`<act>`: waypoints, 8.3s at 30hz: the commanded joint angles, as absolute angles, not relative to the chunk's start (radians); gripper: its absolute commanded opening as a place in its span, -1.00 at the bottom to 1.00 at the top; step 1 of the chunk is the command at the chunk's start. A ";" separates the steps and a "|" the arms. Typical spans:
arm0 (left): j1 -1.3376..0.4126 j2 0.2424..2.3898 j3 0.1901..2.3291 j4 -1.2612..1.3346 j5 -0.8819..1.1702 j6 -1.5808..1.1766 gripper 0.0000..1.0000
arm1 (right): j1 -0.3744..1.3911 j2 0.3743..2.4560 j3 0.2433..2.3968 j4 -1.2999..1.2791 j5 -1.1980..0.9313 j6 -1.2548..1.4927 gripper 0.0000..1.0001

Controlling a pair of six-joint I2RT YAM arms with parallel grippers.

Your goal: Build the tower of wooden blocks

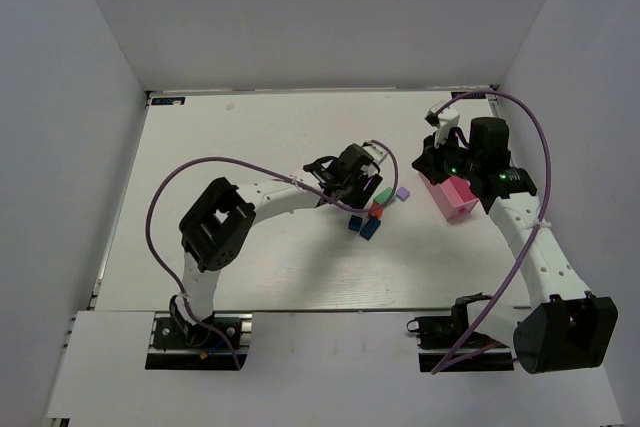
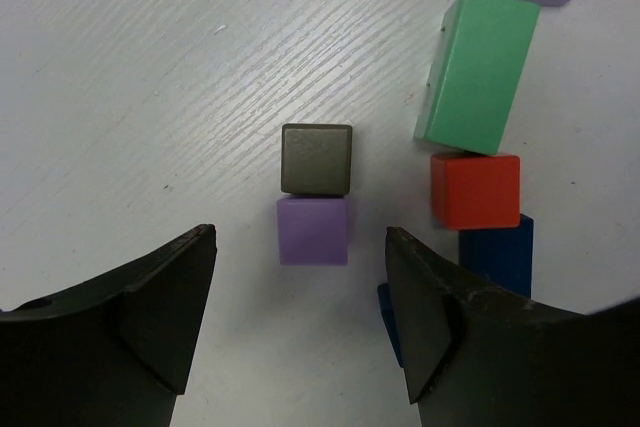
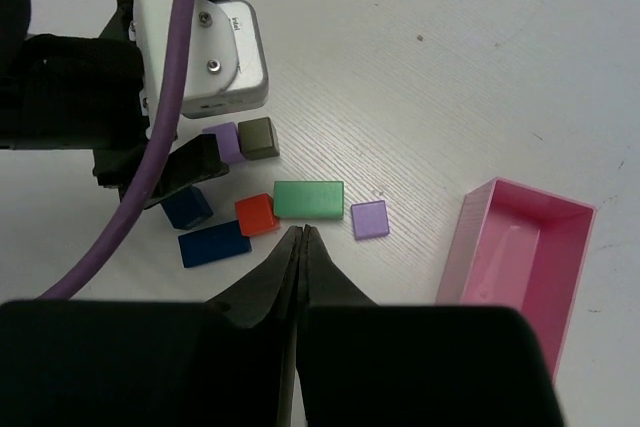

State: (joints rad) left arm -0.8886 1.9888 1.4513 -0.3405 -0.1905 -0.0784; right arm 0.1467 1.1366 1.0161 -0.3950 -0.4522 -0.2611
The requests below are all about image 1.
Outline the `pink plastic box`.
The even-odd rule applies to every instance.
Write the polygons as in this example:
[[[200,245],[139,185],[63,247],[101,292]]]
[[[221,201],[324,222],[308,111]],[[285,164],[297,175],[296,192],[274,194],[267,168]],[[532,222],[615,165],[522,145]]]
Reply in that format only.
[[[452,176],[440,184],[432,184],[423,174],[420,177],[447,222],[470,214],[479,202],[466,180]]]

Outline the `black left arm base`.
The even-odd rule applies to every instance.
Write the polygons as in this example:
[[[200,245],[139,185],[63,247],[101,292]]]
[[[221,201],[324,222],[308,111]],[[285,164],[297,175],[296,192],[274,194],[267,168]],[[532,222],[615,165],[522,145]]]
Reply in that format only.
[[[230,340],[240,366],[243,366],[251,341],[250,314],[218,314],[215,326]],[[156,314],[145,361],[148,371],[238,371],[232,352],[222,337],[211,330],[196,327],[194,340],[168,313]]]

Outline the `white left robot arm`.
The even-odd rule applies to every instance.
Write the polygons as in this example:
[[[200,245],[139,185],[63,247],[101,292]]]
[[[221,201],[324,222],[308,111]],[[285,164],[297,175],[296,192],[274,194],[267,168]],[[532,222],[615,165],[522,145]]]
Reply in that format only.
[[[387,157],[369,141],[351,144],[337,157],[318,158],[292,175],[273,174],[266,182],[237,186],[225,177],[213,180],[179,223],[184,269],[170,315],[185,344],[205,345],[215,327],[238,345],[239,321],[216,320],[213,300],[222,269],[238,257],[252,227],[326,204],[363,210],[382,181],[380,166]]]

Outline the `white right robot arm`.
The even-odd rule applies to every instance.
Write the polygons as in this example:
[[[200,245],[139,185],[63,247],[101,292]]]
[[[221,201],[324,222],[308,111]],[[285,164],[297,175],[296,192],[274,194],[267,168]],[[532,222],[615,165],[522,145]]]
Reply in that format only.
[[[459,139],[456,116],[429,114],[434,134],[425,138],[413,168],[432,186],[451,178],[469,184],[519,262],[530,312],[517,312],[494,295],[456,299],[454,336],[477,332],[512,348],[530,374],[594,368],[602,364],[618,319],[609,297],[599,297],[579,277],[544,220],[547,196],[539,196],[528,172],[511,163],[509,128],[499,118],[471,122]]]

